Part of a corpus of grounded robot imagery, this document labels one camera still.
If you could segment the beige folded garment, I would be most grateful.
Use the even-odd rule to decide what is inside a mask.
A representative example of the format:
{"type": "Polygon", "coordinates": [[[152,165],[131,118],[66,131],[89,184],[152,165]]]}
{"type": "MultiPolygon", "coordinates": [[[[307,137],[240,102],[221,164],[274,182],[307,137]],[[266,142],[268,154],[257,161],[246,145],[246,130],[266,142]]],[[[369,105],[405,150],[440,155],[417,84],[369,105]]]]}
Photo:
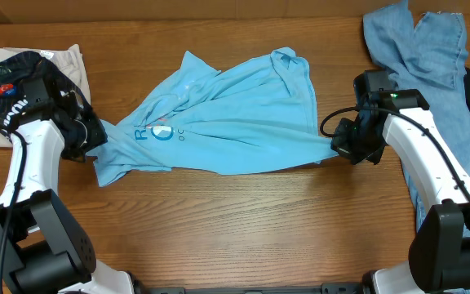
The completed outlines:
{"type": "MultiPolygon", "coordinates": [[[[30,51],[30,48],[0,47],[0,62],[18,53],[30,51]]],[[[86,101],[91,103],[91,92],[83,62],[83,55],[78,44],[74,44],[65,51],[53,51],[46,49],[32,49],[40,56],[51,61],[58,69],[66,75],[82,91],[86,101]]],[[[0,134],[0,147],[10,148],[11,142],[0,134]]]]}

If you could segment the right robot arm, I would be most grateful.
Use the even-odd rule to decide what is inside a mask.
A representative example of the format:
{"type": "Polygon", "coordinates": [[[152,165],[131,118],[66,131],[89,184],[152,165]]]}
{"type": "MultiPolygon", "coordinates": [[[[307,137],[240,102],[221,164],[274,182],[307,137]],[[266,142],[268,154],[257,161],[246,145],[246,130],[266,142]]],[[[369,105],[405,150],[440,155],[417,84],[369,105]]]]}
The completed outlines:
{"type": "Polygon", "coordinates": [[[355,119],[343,118],[330,147],[351,164],[397,153],[423,199],[426,216],[407,261],[365,274],[360,293],[445,293],[470,289],[470,176],[442,139],[416,89],[396,91],[382,70],[353,81],[355,119]]]}

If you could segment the blue denim jeans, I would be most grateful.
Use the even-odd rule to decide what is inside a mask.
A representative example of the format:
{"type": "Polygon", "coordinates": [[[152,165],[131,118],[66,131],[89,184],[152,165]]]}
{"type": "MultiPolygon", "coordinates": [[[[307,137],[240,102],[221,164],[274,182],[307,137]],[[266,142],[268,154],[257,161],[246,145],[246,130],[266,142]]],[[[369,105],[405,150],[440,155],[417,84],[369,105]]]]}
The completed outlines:
{"type": "Polygon", "coordinates": [[[397,90],[417,89],[428,102],[433,120],[470,177],[470,112],[463,78],[467,73],[467,30],[463,15],[427,12],[418,21],[406,1],[363,17],[370,57],[386,69],[397,90]]]}

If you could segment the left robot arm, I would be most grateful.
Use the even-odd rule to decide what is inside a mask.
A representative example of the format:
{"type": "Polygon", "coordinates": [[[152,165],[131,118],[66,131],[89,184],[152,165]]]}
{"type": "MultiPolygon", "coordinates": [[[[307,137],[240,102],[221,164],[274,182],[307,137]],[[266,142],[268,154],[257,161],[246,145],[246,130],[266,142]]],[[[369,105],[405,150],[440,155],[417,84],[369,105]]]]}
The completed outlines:
{"type": "Polygon", "coordinates": [[[0,196],[0,292],[144,293],[127,271],[99,261],[91,240],[58,196],[62,158],[82,161],[107,136],[89,104],[55,81],[24,81],[7,114],[13,144],[0,196]]]}

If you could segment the black printed t-shirt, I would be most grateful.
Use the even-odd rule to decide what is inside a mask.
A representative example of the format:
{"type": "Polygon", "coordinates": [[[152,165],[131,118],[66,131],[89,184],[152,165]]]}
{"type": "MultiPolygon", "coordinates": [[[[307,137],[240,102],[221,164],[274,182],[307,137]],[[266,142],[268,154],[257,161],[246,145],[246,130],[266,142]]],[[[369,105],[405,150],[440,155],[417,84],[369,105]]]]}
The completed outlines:
{"type": "Polygon", "coordinates": [[[77,116],[88,109],[77,86],[52,61],[34,51],[23,51],[0,62],[0,133],[9,136],[31,118],[50,119],[57,111],[77,116]]]}

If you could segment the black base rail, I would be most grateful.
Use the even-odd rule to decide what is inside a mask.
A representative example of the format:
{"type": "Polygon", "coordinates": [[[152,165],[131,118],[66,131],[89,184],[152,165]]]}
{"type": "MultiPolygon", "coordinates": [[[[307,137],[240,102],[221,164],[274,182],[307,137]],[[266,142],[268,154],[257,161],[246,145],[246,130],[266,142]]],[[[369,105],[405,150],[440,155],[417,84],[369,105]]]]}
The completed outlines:
{"type": "Polygon", "coordinates": [[[371,294],[362,283],[323,283],[320,286],[302,287],[224,287],[187,289],[184,287],[134,287],[135,294],[371,294]]]}

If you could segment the light blue t-shirt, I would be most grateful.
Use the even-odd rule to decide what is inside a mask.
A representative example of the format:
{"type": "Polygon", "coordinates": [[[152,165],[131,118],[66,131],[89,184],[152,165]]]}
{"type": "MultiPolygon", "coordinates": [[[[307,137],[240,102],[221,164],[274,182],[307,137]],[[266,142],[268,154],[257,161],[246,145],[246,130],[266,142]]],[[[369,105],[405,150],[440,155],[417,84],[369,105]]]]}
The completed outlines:
{"type": "Polygon", "coordinates": [[[188,168],[244,175],[333,158],[319,134],[308,62],[283,47],[229,70],[186,52],[180,68],[91,155],[100,186],[128,172],[188,168]]]}

